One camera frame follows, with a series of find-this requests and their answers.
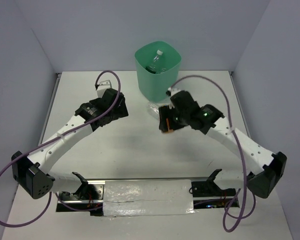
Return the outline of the blue label bottle white cap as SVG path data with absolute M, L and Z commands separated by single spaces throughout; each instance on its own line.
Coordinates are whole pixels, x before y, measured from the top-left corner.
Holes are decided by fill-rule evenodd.
M 149 113 L 149 115 L 158 121 L 160 120 L 160 113 L 159 113 L 160 106 L 161 105 L 158 103 L 148 102 L 146 107 L 146 110 Z

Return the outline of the orange juice bottle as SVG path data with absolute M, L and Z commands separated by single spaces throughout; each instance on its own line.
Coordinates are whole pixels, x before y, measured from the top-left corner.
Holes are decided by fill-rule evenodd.
M 167 128 L 167 133 L 172 133 L 174 130 L 170 128 L 170 121 L 168 118 L 166 118 L 166 128 Z

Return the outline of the green label clear bottle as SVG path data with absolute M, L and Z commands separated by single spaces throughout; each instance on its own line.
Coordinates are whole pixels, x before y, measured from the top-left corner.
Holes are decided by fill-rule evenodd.
M 159 49 L 156 51 L 155 56 L 145 67 L 149 73 L 161 74 L 167 70 L 163 54 L 164 52 Z

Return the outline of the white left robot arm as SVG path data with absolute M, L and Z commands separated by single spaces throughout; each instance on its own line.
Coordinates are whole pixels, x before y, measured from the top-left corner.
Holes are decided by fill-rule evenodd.
M 83 138 L 112 121 L 127 117 L 125 96 L 107 88 L 101 97 L 83 103 L 51 139 L 57 139 L 12 164 L 13 178 L 33 198 L 49 192 L 68 192 L 76 199 L 88 194 L 89 183 L 79 173 L 52 172 L 56 162 Z

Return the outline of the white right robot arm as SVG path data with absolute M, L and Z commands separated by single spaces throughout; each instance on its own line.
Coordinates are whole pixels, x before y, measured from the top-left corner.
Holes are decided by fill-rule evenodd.
M 170 103 L 158 109 L 162 133 L 189 126 L 216 140 L 245 162 L 246 180 L 243 173 L 217 169 L 208 178 L 208 192 L 218 196 L 225 189 L 247 186 L 257 197 L 268 198 L 284 174 L 287 156 L 265 149 L 238 128 L 230 126 L 229 118 L 213 105 L 199 106 L 188 91 L 170 87 L 166 95 Z

